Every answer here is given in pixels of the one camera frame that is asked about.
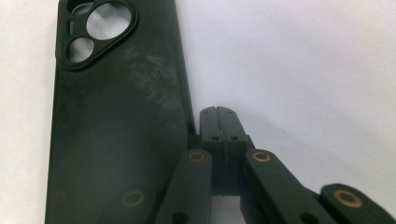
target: white background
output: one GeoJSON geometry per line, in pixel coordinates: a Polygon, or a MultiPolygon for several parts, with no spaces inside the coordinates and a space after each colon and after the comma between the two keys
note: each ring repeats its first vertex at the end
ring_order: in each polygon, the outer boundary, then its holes
{"type": "MultiPolygon", "coordinates": [[[[196,121],[233,109],[318,192],[344,183],[396,217],[396,2],[177,0],[196,121]]],[[[0,0],[0,223],[44,223],[57,1],[0,0]]],[[[244,223],[215,198],[212,223],[244,223]]]]}

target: white surface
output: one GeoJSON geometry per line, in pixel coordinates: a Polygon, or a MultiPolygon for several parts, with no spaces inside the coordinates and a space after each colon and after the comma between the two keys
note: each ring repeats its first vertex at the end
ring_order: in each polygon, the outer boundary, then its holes
{"type": "MultiPolygon", "coordinates": [[[[308,188],[396,217],[396,2],[177,0],[195,116],[233,109],[308,188]]],[[[43,223],[56,1],[0,1],[0,223],[43,223]]],[[[237,199],[213,223],[243,223],[237,199]]]]}

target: brass insert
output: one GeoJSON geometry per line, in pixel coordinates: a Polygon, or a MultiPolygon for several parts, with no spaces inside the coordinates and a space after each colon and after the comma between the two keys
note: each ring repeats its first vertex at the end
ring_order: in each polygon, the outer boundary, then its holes
{"type": "Polygon", "coordinates": [[[189,159],[190,161],[195,161],[195,162],[204,161],[205,155],[202,152],[192,152],[189,155],[189,159]]]}
{"type": "Polygon", "coordinates": [[[269,161],[271,160],[271,157],[265,152],[255,152],[253,154],[253,159],[255,161],[269,161]]]}
{"type": "Polygon", "coordinates": [[[136,207],[145,201],[145,195],[139,190],[132,190],[124,194],[122,204],[125,207],[136,207]]]}
{"type": "Polygon", "coordinates": [[[338,189],[333,193],[333,195],[339,203],[345,206],[359,208],[363,205],[363,201],[358,196],[347,190],[338,189]]]}

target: black phone case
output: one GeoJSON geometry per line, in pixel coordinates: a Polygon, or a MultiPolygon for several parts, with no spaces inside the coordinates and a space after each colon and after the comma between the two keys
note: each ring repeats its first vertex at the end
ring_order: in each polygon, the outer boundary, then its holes
{"type": "Polygon", "coordinates": [[[176,6],[112,0],[129,8],[131,23],[96,40],[86,20],[107,1],[72,14],[86,2],[59,3],[46,223],[134,223],[125,194],[165,185],[195,132],[176,6]],[[79,37],[94,50],[72,63],[68,45],[79,37]]]}

